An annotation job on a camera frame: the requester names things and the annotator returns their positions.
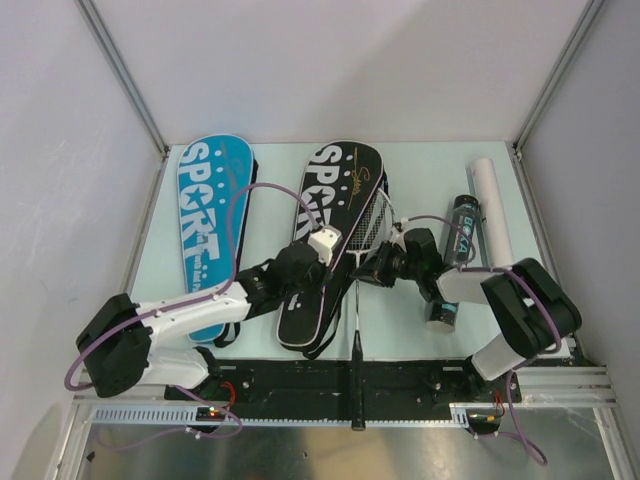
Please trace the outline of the white racket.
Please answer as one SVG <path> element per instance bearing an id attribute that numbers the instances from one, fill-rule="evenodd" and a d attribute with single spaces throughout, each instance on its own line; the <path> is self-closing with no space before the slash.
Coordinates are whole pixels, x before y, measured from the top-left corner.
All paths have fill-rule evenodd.
<path id="1" fill-rule="evenodd" d="M 394 208 L 384 188 L 380 187 L 367 210 L 360 219 L 355 233 L 347 246 L 347 253 L 354 257 L 355 269 L 363 260 L 375 252 L 389 236 L 390 224 L 394 222 Z M 366 429 L 364 411 L 364 352 L 361 339 L 360 280 L 355 282 L 354 336 L 350 360 L 350 418 L 351 429 L 356 432 Z"/>

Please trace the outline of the black shuttlecock tube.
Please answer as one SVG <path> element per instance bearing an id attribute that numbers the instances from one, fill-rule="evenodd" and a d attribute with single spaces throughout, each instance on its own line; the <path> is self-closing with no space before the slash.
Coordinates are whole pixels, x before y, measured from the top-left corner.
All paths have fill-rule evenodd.
<path id="1" fill-rule="evenodd" d="M 452 226 L 449 227 L 443 252 L 446 265 L 458 266 L 469 260 L 478 210 L 479 201 L 472 195 L 459 195 L 454 199 L 449 219 Z M 437 334 L 453 333 L 458 311 L 457 303 L 433 302 L 426 321 L 427 328 Z"/>

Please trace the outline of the black racket bag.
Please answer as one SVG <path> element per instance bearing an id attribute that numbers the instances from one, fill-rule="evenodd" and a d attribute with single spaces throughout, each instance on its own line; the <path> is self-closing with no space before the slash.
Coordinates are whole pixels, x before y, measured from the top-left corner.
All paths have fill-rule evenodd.
<path id="1" fill-rule="evenodd" d="M 356 238 L 379 190 L 387 191 L 388 182 L 382 155 L 373 146 L 333 141 L 311 155 L 300 196 L 316 222 L 338 230 L 342 241 L 334 251 L 330 279 L 324 286 L 296 292 L 282 304 L 276 336 L 285 349 L 314 360 L 335 337 L 342 300 L 353 283 L 356 265 L 348 242 Z"/>

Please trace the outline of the white shuttlecock tube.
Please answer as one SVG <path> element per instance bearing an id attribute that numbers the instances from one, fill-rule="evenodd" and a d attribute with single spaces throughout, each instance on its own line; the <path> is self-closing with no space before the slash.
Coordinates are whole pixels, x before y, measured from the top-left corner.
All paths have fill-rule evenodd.
<path id="1" fill-rule="evenodd" d="M 468 170 L 472 194 L 479 201 L 480 226 L 487 262 L 508 267 L 514 254 L 494 162 L 481 157 Z"/>

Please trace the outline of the blue racket bag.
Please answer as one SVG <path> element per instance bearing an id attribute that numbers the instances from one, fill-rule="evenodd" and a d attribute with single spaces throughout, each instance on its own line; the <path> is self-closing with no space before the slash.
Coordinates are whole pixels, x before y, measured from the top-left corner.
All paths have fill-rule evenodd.
<path id="1" fill-rule="evenodd" d="M 185 286 L 189 293 L 228 280 L 230 245 L 241 255 L 249 208 L 248 192 L 236 201 L 232 221 L 228 207 L 240 189 L 257 179 L 259 165 L 244 139 L 220 134 L 202 137 L 182 152 L 177 167 L 180 238 Z"/>

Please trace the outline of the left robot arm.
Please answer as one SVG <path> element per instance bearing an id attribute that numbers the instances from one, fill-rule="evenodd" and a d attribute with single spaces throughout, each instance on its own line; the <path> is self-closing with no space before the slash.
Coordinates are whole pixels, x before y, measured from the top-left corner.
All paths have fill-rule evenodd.
<path id="1" fill-rule="evenodd" d="M 296 241 L 278 255 L 239 272 L 227 287 L 214 287 L 149 305 L 126 293 L 109 298 L 76 339 L 78 361 L 100 398 L 120 395 L 139 384 L 173 385 L 201 399 L 214 397 L 222 376 L 213 356 L 169 342 L 209 326 L 235 324 L 277 310 L 299 292 L 319 290 L 330 274 L 334 249 Z"/>

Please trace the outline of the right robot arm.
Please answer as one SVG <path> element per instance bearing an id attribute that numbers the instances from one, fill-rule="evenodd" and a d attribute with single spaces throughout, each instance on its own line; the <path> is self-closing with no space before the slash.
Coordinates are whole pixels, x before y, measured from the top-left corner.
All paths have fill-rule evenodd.
<path id="1" fill-rule="evenodd" d="M 466 360 L 468 371 L 461 378 L 464 393 L 476 401 L 497 390 L 498 377 L 559 347 L 582 326 L 577 306 L 537 260 L 493 268 L 447 265 L 428 228 L 380 242 L 354 277 L 383 288 L 398 279 L 412 281 L 431 303 L 490 307 L 500 333 Z"/>

